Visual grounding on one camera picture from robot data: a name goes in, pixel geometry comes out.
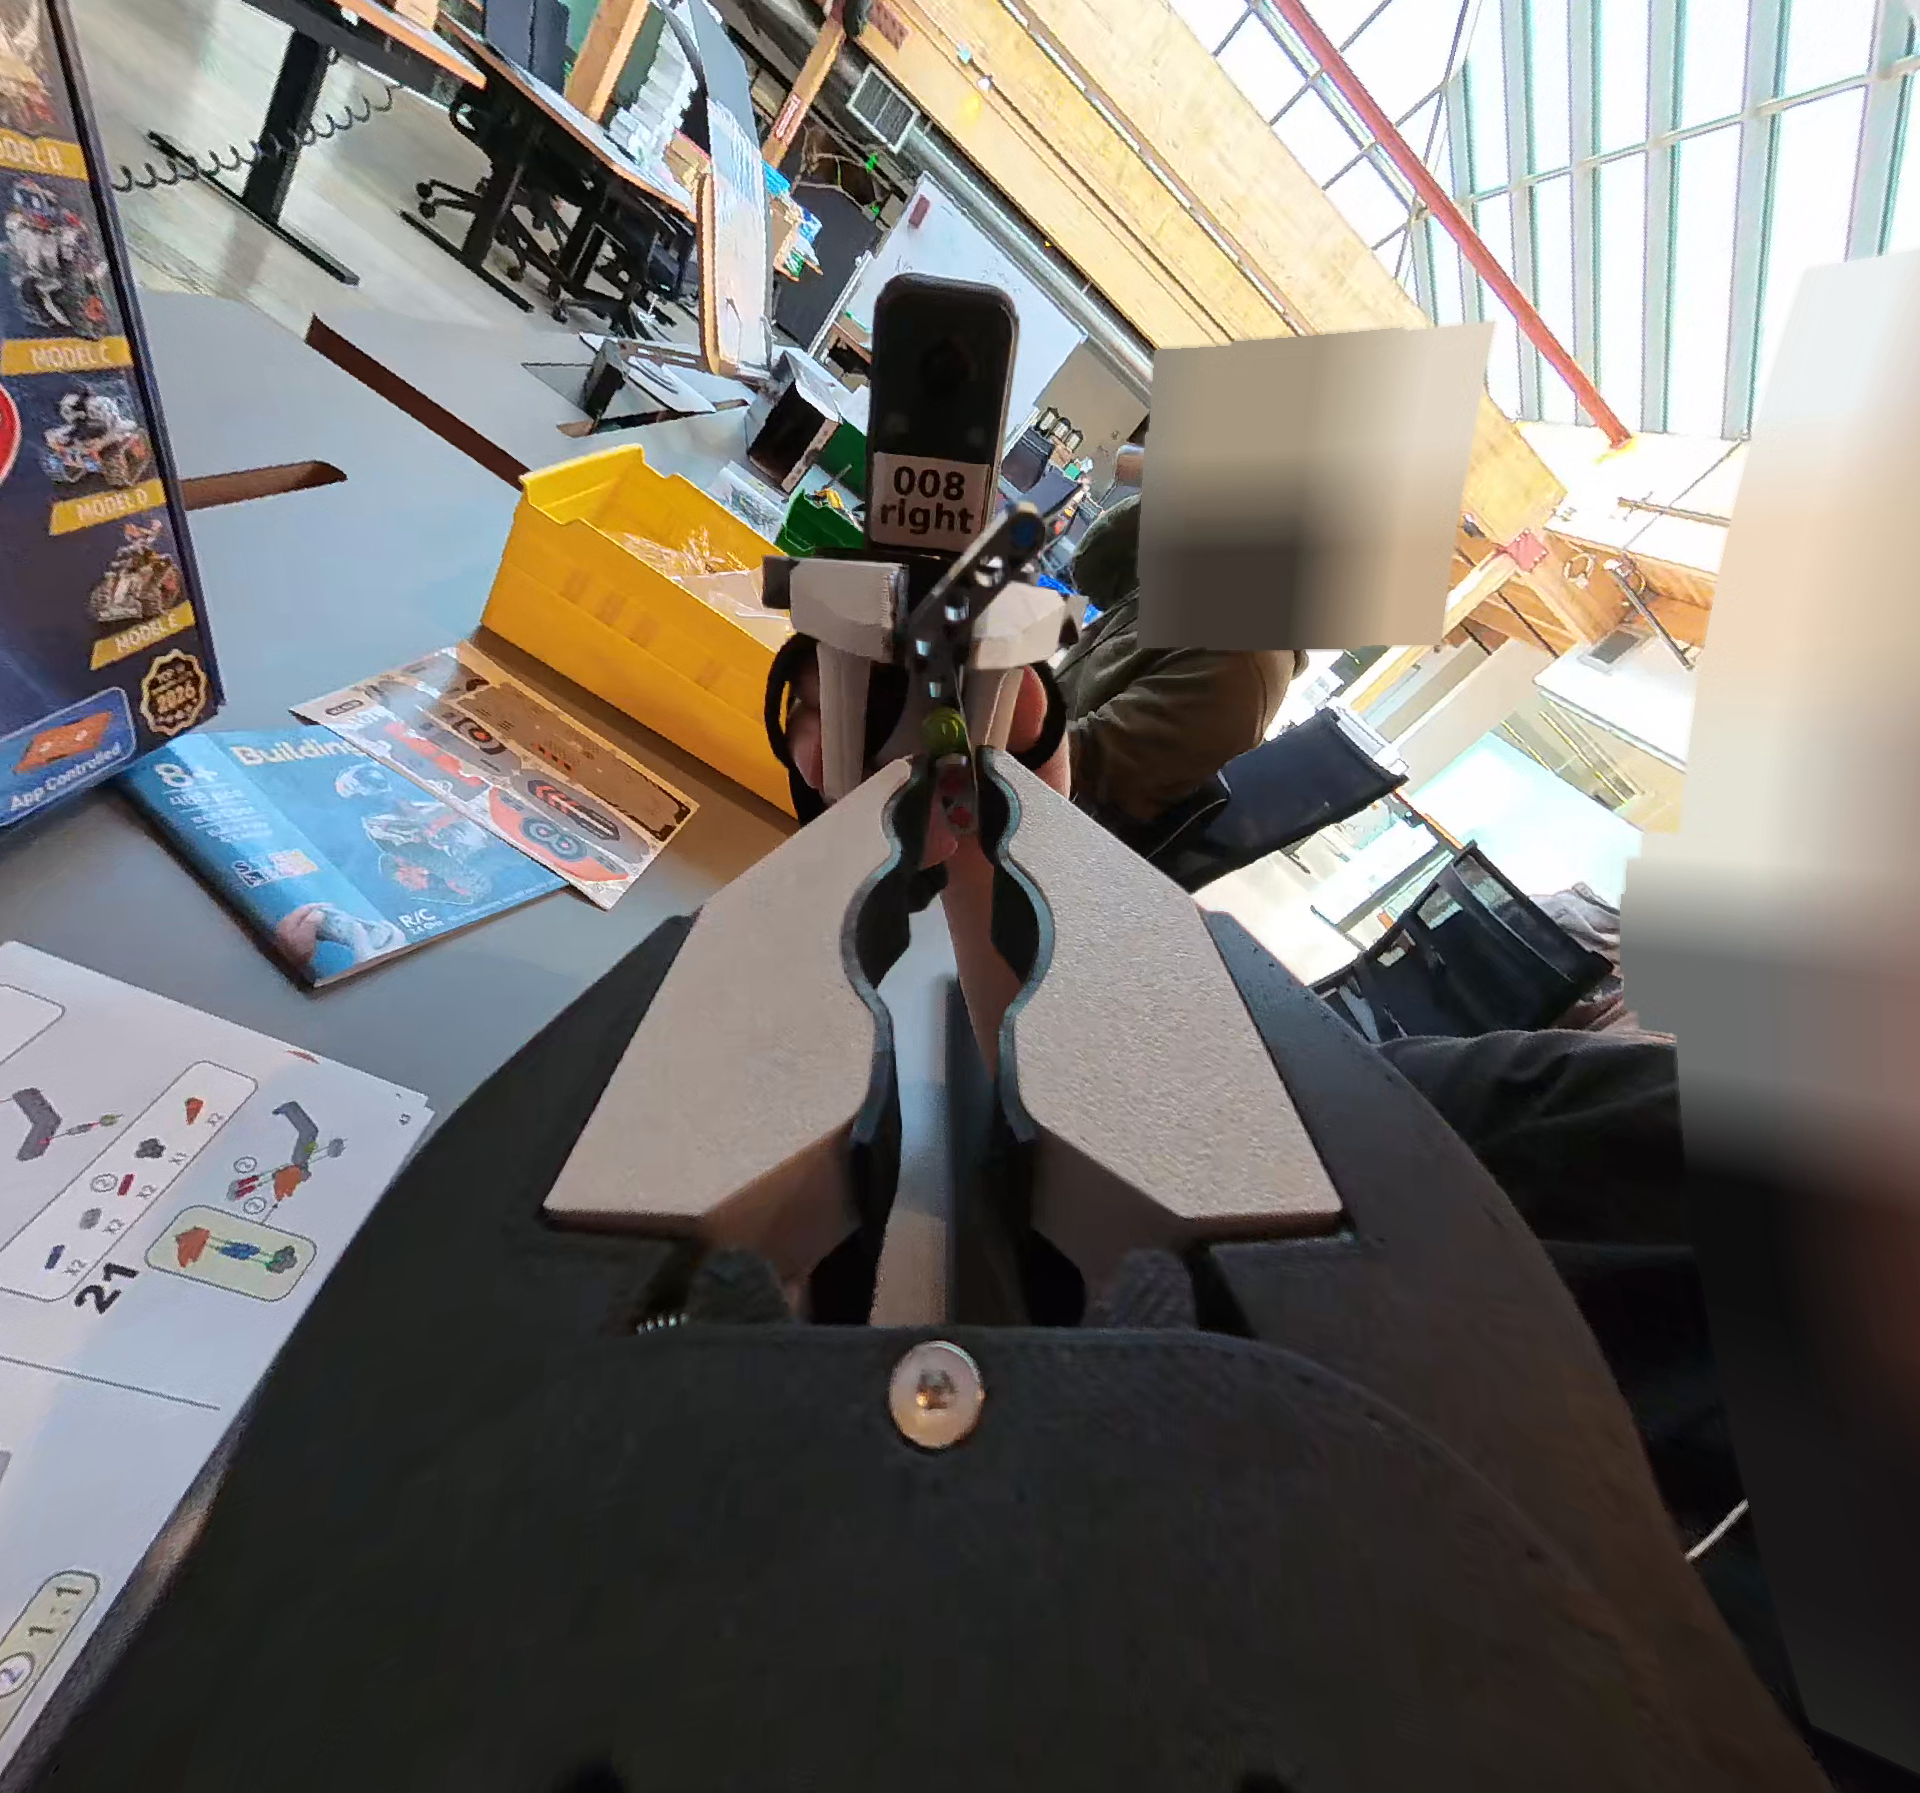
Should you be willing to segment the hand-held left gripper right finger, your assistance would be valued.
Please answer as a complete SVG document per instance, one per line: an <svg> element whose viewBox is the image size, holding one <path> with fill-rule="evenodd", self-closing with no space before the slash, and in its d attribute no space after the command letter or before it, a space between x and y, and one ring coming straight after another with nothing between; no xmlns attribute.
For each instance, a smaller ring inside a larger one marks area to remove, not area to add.
<svg viewBox="0 0 1920 1793"><path fill-rule="evenodd" d="M1197 1325L1252 1325L1227 1256L1273 1258L1343 1226L1343 1201L1201 909L1029 766L985 752L1013 891L994 938L1024 968L999 1096L1030 1149L1030 1223L1101 1324L1150 1291Z"/></svg>

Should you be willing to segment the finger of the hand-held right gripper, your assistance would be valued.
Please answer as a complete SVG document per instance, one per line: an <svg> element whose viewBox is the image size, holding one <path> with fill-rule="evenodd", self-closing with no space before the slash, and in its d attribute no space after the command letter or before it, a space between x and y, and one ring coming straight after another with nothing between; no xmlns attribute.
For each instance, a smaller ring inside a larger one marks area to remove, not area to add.
<svg viewBox="0 0 1920 1793"><path fill-rule="evenodd" d="M1080 629L1085 598L1011 582L980 610L962 654L962 712L972 743L1010 749L1027 669L1049 665Z"/></svg>
<svg viewBox="0 0 1920 1793"><path fill-rule="evenodd" d="M903 560L797 560L790 614L812 645L811 749L797 756L818 794L849 794L899 734L905 682L899 626Z"/></svg>

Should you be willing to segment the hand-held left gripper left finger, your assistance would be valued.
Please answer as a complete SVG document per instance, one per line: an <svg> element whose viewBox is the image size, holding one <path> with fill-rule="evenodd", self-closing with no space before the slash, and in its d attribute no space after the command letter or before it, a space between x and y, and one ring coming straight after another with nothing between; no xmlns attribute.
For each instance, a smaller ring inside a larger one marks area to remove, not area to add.
<svg viewBox="0 0 1920 1793"><path fill-rule="evenodd" d="M899 758L712 893L543 1211L746 1251L820 1324L868 1325L899 1182L896 1028L923 775Z"/></svg>

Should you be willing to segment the grey angled building beam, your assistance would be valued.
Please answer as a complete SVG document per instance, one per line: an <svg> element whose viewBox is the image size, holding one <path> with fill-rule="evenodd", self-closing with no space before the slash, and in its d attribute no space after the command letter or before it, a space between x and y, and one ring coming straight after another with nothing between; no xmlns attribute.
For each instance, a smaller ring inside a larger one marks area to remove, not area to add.
<svg viewBox="0 0 1920 1793"><path fill-rule="evenodd" d="M936 765L957 765L965 804L977 798L982 752L990 747L972 743L969 734L962 712L962 654L972 644L977 617L1004 586L1039 584L1036 560L1044 540L1042 513L1030 501L1017 501L954 558L903 620L901 725L907 749L925 766L929 781Z"/></svg>

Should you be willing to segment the standing desk with black leg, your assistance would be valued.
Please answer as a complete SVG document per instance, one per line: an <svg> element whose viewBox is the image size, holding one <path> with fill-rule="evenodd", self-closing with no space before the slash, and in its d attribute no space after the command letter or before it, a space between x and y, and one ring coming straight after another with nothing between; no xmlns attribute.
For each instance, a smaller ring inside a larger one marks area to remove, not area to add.
<svg viewBox="0 0 1920 1793"><path fill-rule="evenodd" d="M286 198L301 154L324 138L368 125L380 105L361 100L336 114L321 110L325 76L346 57L389 90L427 92L434 82L479 87L479 70L444 37L419 28L378 0L235 0L286 30L284 51L257 133L240 148L191 155L163 133L149 133L169 169L214 187L228 203L263 226L278 243L301 253L336 282L360 279L316 240L284 223Z"/></svg>
<svg viewBox="0 0 1920 1793"><path fill-rule="evenodd" d="M497 143L487 154L491 172L474 196L467 231L459 240L443 236L419 212L404 212L407 225L430 243L443 247L516 308L529 311L529 301L511 282L497 279L487 269L487 258L495 244L504 243L502 229L528 163L539 149L564 154L567 161L584 174L585 199L548 274L546 299L552 317L564 319L574 308L600 313L609 328L617 328L629 317L650 317L654 299L658 299L658 293L645 282L652 244L664 231L679 231L685 247L679 263L688 266L698 244L695 196L688 194L673 174L643 165L615 148L602 126L593 125L581 110L511 57L495 51L471 28L453 25L450 35L470 57L477 61L486 97L497 102L497 131L492 135ZM637 272L619 294L611 294L590 289L588 281L593 244L598 238L612 238L619 213L641 215L643 244Z"/></svg>

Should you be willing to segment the grey desk with brown edge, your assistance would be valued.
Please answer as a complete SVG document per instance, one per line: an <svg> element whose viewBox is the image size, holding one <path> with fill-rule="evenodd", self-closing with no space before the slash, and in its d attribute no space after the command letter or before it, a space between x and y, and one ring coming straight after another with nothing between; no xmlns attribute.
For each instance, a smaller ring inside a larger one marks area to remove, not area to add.
<svg viewBox="0 0 1920 1793"><path fill-rule="evenodd" d="M734 464L790 505L796 489L779 491L746 466L748 406L634 432L563 437L557 429L563 402L521 366L571 336L579 332L539 328L525 317L453 324L327 306L311 313L304 340L508 484L563 460L636 447L654 471L685 478L705 492Z"/></svg>

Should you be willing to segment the person's right hand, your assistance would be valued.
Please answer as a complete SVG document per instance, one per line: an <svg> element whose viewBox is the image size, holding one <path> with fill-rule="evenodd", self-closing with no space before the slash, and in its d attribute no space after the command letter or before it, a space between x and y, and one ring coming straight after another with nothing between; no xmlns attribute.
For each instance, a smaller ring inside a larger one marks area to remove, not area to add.
<svg viewBox="0 0 1920 1793"><path fill-rule="evenodd" d="M1007 752L1036 773L1062 798L1070 795L1070 745L1066 704L1042 677L1044 669L1023 673L1010 725ZM803 666L786 704L784 727L792 765L803 785L825 794L825 727L818 680Z"/></svg>

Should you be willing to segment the clear plastic parts bags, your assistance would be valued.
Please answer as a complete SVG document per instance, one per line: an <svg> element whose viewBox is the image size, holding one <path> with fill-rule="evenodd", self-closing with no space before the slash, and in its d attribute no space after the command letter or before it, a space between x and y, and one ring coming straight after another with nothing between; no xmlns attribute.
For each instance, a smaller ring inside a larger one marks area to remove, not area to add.
<svg viewBox="0 0 1920 1793"><path fill-rule="evenodd" d="M787 613L762 601L765 560L746 560L717 546L706 528L679 543L636 531L617 534L617 543L732 624L773 642L792 629Z"/></svg>

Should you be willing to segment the small dark open box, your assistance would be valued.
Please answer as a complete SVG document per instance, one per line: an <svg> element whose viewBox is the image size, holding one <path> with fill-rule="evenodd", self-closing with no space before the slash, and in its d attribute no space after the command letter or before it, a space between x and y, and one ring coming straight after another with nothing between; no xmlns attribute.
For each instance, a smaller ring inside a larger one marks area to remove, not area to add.
<svg viewBox="0 0 1920 1793"><path fill-rule="evenodd" d="M837 384L814 366L784 366L746 412L746 466L792 492L844 424Z"/></svg>

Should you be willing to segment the yellow plastic bin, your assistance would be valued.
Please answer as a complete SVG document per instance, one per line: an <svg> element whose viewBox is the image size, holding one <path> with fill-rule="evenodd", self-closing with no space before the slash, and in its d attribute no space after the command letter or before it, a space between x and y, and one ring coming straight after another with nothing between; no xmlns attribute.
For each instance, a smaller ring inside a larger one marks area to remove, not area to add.
<svg viewBox="0 0 1920 1793"><path fill-rule="evenodd" d="M524 476L482 624L743 790L792 813L765 695L779 642L732 624L629 555L706 528L746 560L771 545L685 478L625 447Z"/></svg>

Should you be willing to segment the leaning cardboard panel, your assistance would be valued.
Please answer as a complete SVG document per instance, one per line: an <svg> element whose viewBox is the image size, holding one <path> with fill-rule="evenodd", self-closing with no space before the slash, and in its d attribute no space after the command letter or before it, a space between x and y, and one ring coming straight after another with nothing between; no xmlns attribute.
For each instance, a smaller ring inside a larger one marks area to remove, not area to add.
<svg viewBox="0 0 1920 1793"><path fill-rule="evenodd" d="M762 159L750 133L708 104L708 165L695 194L698 347L720 377L762 384L773 367L773 244Z"/></svg>

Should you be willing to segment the black mesh office chair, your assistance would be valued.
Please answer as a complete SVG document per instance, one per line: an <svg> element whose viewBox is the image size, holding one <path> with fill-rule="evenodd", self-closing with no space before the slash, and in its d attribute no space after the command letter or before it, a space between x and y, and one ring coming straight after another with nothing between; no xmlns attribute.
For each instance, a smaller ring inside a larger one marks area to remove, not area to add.
<svg viewBox="0 0 1920 1793"><path fill-rule="evenodd" d="M1548 1028L1610 974L1467 846L1379 940L1311 990L1371 1043L1476 1039Z"/></svg>
<svg viewBox="0 0 1920 1793"><path fill-rule="evenodd" d="M1197 893L1350 820L1393 794L1404 758L1354 712L1330 704L1237 756L1134 839L1134 849Z"/></svg>

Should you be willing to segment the sticker sheet with orange prints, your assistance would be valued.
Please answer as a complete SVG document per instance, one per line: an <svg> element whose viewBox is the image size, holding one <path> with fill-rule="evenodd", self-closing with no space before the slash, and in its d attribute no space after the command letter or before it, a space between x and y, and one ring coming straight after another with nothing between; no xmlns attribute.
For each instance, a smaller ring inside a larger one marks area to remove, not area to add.
<svg viewBox="0 0 1920 1793"><path fill-rule="evenodd" d="M409 775L460 817L557 875L591 905L615 908L674 837L657 849L607 846L528 798L513 758L499 743L470 739L444 699L459 684L460 654L474 654L482 665L533 689L475 644L459 642L401 669L298 702L293 715L301 723L331 729L391 771Z"/></svg>

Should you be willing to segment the blue instruction booklet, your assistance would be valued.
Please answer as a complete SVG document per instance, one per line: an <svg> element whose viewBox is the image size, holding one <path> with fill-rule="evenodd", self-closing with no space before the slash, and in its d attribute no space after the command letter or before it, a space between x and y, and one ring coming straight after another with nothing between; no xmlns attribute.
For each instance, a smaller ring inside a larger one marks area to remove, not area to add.
<svg viewBox="0 0 1920 1793"><path fill-rule="evenodd" d="M123 781L305 989L559 893L561 878L419 781L305 725L192 731Z"/></svg>

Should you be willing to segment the wall whiteboard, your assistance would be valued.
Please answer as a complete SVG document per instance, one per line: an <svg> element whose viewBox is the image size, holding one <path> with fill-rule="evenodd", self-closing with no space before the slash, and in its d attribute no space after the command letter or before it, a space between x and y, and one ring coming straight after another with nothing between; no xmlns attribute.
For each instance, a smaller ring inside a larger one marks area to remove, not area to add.
<svg viewBox="0 0 1920 1793"><path fill-rule="evenodd" d="M899 274L990 286L1017 317L1010 419L1042 405L1042 395L1070 352L1085 340L1004 244L936 180L923 174L901 215L859 256L833 313L828 332L848 328L863 347L873 342L876 294Z"/></svg>

